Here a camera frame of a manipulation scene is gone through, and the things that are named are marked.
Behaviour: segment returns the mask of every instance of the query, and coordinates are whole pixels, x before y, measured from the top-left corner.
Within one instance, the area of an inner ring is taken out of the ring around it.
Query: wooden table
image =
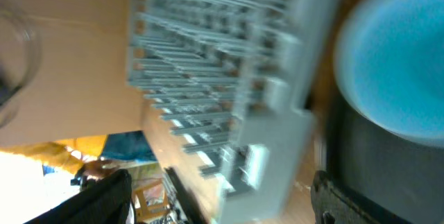
[[[144,107],[143,129],[146,138],[162,167],[176,169],[182,183],[192,192],[207,220],[217,212],[218,197],[216,178],[204,180],[199,176],[198,167],[205,165],[197,155],[182,152],[182,145],[187,144],[183,137],[169,134],[171,122],[160,119],[161,110],[150,107],[147,101]],[[314,175],[314,146],[310,145],[304,162],[294,183],[293,193],[283,216],[263,223],[314,223],[308,185]]]
[[[289,196],[288,204],[281,216],[271,220],[261,221],[261,223],[301,223],[313,224],[314,213],[311,208],[309,186],[316,171],[317,160],[315,158],[315,139],[322,139],[319,133],[323,132],[328,106],[331,95],[337,93],[333,76],[333,50],[336,37],[342,23],[350,10],[359,0],[342,0],[339,7],[338,19],[333,25],[332,35],[325,56],[318,69],[318,76],[314,81],[312,89],[313,106],[312,109],[318,117],[318,133],[307,148],[305,157],[300,165],[298,175],[293,184],[293,190]],[[183,137],[174,137],[169,134],[172,123],[159,118],[161,112],[149,107],[151,102],[146,102],[144,106],[143,130],[151,148],[163,167],[173,166],[176,168],[183,184],[195,195],[207,220],[210,220],[217,212],[217,179],[204,180],[199,176],[198,167],[204,165],[197,155],[186,155],[182,152],[182,145],[187,144]]]

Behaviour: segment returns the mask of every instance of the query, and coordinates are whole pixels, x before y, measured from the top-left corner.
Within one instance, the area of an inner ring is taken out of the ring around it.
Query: yellow object
[[[98,157],[105,146],[107,135],[81,137],[77,139],[63,139],[43,144],[30,144],[1,148],[1,152],[23,155],[42,164],[53,166],[75,174],[83,162],[68,152],[67,147],[80,151],[83,155]]]

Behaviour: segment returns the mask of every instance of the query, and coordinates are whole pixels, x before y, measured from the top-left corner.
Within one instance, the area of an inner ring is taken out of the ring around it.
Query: black bag
[[[118,170],[28,224],[124,224],[131,206],[131,176]]]

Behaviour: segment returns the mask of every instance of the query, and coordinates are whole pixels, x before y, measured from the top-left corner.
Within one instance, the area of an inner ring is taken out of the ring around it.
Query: blue bowl
[[[364,0],[343,27],[335,65],[356,111],[444,147],[444,0]]]

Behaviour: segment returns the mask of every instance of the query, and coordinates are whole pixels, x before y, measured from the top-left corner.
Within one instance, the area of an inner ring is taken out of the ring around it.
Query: dish rack
[[[218,175],[220,224],[270,218],[289,195],[304,108],[338,0],[131,0],[128,83]]]

